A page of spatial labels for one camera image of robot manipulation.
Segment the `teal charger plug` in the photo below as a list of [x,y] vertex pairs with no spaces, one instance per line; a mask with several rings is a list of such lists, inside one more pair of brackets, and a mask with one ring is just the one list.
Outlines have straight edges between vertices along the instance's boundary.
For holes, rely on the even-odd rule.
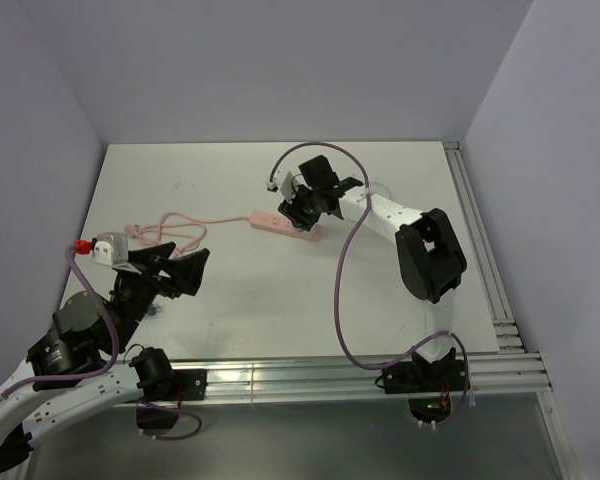
[[161,307],[158,304],[151,304],[149,306],[149,308],[147,309],[146,315],[148,317],[154,317],[160,312],[161,312]]

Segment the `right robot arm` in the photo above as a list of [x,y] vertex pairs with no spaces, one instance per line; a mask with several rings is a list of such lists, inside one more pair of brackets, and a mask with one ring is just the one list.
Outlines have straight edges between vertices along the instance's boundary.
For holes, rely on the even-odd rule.
[[[301,183],[292,173],[282,175],[275,165],[266,182],[269,191],[282,195],[278,211],[294,229],[309,232],[323,215],[354,223],[338,257],[333,290],[334,326],[345,357],[367,371],[388,369],[409,357],[419,358],[412,368],[415,383],[426,390],[437,388],[448,374],[443,360],[451,357],[455,347],[467,354],[453,332],[453,303],[467,260],[448,215],[438,208],[429,211],[408,208],[373,193],[365,170],[361,171],[361,178],[340,178],[323,155],[302,163],[299,174]],[[363,227],[395,248],[401,281],[423,311],[424,338],[397,358],[376,364],[364,363],[353,355],[341,325],[346,255]]]

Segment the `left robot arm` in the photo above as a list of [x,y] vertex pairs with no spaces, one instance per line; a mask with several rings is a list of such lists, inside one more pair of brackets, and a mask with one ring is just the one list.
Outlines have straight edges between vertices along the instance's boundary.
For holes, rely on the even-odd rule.
[[131,250],[123,235],[107,232],[66,249],[83,289],[0,386],[0,474],[26,462],[46,437],[118,404],[138,405],[137,428],[154,441],[175,441],[169,431],[182,417],[202,421],[179,405],[163,406],[177,377],[162,349],[118,360],[157,297],[198,293],[209,250],[176,258],[175,248]]

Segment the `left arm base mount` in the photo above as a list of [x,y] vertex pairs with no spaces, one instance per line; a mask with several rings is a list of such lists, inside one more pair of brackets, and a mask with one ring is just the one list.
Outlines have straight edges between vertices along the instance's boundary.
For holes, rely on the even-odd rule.
[[[135,411],[136,425],[141,434],[161,441],[178,441],[195,436],[202,429],[202,420],[191,411],[187,402],[201,402],[206,397],[208,371],[202,368],[176,370],[157,397],[142,399]],[[193,430],[174,433],[180,420],[192,420]]]

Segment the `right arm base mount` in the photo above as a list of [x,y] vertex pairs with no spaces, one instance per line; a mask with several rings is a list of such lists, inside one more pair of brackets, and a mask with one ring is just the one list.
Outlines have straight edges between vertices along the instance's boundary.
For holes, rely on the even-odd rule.
[[468,391],[465,362],[452,347],[447,355],[433,363],[414,353],[410,361],[383,369],[375,386],[387,395],[427,394],[408,401],[410,413],[417,421],[439,423],[453,413],[452,393]]

